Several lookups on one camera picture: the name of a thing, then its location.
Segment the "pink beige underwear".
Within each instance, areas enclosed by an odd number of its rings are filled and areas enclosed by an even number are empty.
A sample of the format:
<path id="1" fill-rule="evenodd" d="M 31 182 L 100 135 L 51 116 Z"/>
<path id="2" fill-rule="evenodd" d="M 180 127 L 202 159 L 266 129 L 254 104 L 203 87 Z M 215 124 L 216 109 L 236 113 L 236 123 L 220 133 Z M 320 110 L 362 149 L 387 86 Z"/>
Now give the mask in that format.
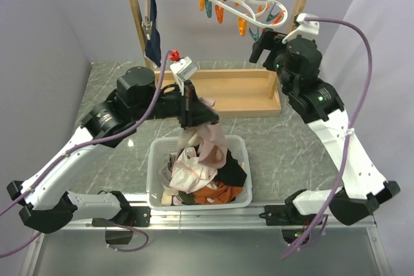
<path id="1" fill-rule="evenodd" d="M 220 169 L 226 163 L 228 144 L 220 122 L 183 129 L 178 146 L 198 147 L 198 163 L 202 165 Z"/>

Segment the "white clip hanger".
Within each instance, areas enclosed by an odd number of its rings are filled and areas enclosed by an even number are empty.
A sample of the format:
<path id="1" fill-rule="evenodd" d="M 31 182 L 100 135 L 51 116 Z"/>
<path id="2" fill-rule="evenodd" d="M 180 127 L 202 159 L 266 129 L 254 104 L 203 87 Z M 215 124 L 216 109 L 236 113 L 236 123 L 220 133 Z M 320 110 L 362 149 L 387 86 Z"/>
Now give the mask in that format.
<path id="1" fill-rule="evenodd" d="M 254 41 L 265 29 L 282 27 L 289 17 L 285 5 L 277 0 L 199 0 L 199 10 L 209 18 L 215 16 L 219 24 L 226 12 L 235 15 L 239 35 L 249 34 Z"/>

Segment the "white underwear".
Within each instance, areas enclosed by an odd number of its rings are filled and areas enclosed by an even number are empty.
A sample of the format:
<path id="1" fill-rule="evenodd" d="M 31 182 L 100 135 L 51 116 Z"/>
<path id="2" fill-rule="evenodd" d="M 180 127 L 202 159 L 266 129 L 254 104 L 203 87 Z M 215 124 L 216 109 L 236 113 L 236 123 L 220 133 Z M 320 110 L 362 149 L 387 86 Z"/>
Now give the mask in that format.
<path id="1" fill-rule="evenodd" d="M 192 193 L 207 186 L 217 175 L 217 169 L 201 164 L 194 147 L 182 150 L 172 169 L 170 188 Z"/>

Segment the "black underwear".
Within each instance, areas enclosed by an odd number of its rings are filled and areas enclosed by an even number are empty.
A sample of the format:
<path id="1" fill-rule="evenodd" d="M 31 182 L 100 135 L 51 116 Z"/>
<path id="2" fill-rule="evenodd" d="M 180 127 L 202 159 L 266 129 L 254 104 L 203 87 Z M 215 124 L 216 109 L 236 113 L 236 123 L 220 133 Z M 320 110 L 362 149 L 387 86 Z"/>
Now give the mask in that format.
<path id="1" fill-rule="evenodd" d="M 230 150 L 227 150 L 225 165 L 217 170 L 217 175 L 214 181 L 222 182 L 230 187 L 244 187 L 247 175 L 244 169 L 239 165 L 236 159 L 233 158 Z"/>

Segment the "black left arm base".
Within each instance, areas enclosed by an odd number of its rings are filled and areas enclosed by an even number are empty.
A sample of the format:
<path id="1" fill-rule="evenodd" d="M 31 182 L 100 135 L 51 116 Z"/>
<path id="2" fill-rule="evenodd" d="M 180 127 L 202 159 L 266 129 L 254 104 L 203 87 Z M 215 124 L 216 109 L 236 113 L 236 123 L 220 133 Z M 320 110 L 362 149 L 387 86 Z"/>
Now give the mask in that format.
<path id="1" fill-rule="evenodd" d="M 92 219 L 91 226 L 93 228 L 105 228 L 105 241 L 110 246 L 126 246 L 133 239 L 133 231 L 125 230 L 122 226 L 135 228 L 146 228 L 149 226 L 151 210 L 147 206 L 133 206 L 129 211 L 121 211 L 120 215 L 115 216 L 113 220 L 102 218 Z"/>

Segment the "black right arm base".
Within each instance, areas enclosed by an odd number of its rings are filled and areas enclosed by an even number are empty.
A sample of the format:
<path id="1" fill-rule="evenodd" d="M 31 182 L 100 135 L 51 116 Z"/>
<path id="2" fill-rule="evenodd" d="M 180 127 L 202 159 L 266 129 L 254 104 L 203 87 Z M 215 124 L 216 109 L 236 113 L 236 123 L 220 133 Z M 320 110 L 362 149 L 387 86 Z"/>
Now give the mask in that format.
<path id="1" fill-rule="evenodd" d="M 293 207 L 286 205 L 266 205 L 259 214 L 267 226 L 282 227 L 281 234 L 287 244 L 292 244 L 308 228 L 315 214 L 301 215 Z"/>

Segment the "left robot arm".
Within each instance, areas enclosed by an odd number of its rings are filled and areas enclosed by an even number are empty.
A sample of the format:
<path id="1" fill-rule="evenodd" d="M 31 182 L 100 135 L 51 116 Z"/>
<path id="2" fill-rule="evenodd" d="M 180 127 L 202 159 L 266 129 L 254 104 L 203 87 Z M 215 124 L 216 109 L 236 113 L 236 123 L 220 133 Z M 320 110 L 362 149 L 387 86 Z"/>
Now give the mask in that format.
<path id="1" fill-rule="evenodd" d="M 132 67 L 116 81 L 105 101 L 88 112 L 73 136 L 38 173 L 7 185 L 21 205 L 22 223 L 41 233 L 56 232 L 73 220 L 102 218 L 116 226 L 133 223 L 133 208 L 120 191 L 82 195 L 69 191 L 97 158 L 107 155 L 147 119 L 176 118 L 183 129 L 216 123 L 219 115 L 197 96 L 189 80 L 162 86 L 147 67 Z"/>

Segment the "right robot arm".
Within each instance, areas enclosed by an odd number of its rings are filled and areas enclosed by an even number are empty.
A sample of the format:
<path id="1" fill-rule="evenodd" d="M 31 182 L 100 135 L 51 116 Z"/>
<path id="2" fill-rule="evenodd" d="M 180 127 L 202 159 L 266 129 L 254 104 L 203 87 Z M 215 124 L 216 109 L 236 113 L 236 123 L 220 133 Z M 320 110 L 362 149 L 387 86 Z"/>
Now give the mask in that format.
<path id="1" fill-rule="evenodd" d="M 372 215 L 381 204 L 400 192 L 396 181 L 388 181 L 375 167 L 356 133 L 336 89 L 319 77 L 322 54 L 313 39 L 266 28 L 252 47 L 249 61 L 255 63 L 263 51 L 263 66 L 277 74 L 283 94 L 304 124 L 316 134 L 336 168 L 342 170 L 340 185 L 330 192 L 302 189 L 285 199 L 280 218 L 299 224 L 307 215 L 316 216 L 326 204 L 326 215 L 350 226 Z"/>

